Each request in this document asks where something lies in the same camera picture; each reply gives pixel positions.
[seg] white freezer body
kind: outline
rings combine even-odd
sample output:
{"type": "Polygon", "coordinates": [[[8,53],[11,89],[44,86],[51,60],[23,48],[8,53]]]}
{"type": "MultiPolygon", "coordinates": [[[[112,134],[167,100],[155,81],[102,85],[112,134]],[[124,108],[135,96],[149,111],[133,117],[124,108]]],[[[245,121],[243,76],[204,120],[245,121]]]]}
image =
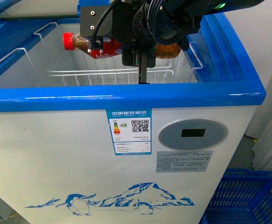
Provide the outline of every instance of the white freezer body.
{"type": "Polygon", "coordinates": [[[152,109],[151,154],[119,156],[105,110],[0,113],[0,197],[31,224],[197,224],[255,109],[152,109]],[[157,152],[176,151],[160,143],[159,132],[174,121],[189,119],[217,121],[228,135],[206,149],[213,151],[206,172],[156,173],[157,152]],[[128,194],[129,188],[141,183],[148,186],[142,200],[156,201],[168,192],[176,204],[189,198],[194,205],[100,207],[91,203],[128,194]],[[81,200],[74,194],[92,197],[81,200]],[[52,199],[60,200],[25,208],[52,199]]]}

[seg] round control panel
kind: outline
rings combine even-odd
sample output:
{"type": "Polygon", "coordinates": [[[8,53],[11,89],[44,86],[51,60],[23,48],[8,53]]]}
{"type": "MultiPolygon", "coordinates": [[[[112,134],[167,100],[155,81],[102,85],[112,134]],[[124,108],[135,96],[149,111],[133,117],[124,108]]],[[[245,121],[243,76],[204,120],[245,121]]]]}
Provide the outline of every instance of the round control panel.
{"type": "Polygon", "coordinates": [[[183,120],[170,124],[159,134],[160,142],[172,149],[197,150],[222,142],[228,130],[208,119],[183,120]]]}

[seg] floor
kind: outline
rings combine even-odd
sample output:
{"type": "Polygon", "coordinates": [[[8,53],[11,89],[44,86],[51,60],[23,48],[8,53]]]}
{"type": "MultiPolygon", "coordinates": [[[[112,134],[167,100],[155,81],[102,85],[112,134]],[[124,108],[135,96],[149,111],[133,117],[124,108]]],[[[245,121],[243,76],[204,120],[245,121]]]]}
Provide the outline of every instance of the floor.
{"type": "MultiPolygon", "coordinates": [[[[252,138],[243,136],[228,168],[245,168],[252,170],[253,152],[255,142],[252,138]]],[[[29,224],[18,213],[14,213],[8,220],[2,220],[0,224],[29,224]]]]}

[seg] green indicator light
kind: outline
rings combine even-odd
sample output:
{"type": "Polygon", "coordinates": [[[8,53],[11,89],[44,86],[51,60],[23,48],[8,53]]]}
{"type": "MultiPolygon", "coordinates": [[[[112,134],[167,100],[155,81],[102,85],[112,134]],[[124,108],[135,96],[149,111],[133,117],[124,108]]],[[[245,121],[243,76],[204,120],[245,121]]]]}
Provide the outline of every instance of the green indicator light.
{"type": "Polygon", "coordinates": [[[225,7],[226,3],[220,3],[218,6],[216,6],[214,9],[222,9],[223,7],[225,7]]]}

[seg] qr code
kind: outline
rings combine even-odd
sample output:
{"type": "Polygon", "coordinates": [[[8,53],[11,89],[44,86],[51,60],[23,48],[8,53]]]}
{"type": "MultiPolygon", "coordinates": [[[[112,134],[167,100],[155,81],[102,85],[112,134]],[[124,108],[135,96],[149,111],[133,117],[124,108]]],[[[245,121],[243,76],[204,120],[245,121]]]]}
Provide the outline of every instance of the qr code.
{"type": "Polygon", "coordinates": [[[149,132],[149,120],[133,120],[132,121],[132,132],[149,132]]]}

